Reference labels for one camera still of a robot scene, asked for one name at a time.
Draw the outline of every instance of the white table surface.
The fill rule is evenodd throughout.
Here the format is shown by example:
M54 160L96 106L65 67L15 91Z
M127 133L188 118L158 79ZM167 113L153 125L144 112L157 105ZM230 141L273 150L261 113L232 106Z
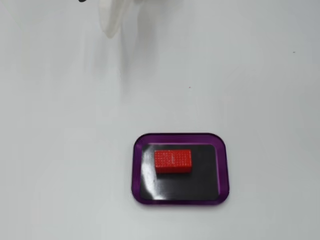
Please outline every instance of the white table surface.
M0 1L1 240L319 240L320 1ZM219 135L230 195L146 207L133 144Z

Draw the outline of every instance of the purple tray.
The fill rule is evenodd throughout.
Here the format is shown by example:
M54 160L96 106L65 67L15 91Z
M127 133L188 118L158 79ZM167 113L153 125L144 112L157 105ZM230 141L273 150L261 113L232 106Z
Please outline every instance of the purple tray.
M145 199L141 197L142 154L146 145L212 145L215 149L217 198L214 200ZM133 148L132 185L134 198L146 205L218 205L229 195L229 178L226 146L223 140L211 133L148 133L140 136Z

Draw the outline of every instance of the textured red brick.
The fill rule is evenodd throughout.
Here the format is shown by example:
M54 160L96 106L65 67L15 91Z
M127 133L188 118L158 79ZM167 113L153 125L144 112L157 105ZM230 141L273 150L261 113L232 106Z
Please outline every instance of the textured red brick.
M157 174L190 173L191 150L156 150L154 165Z

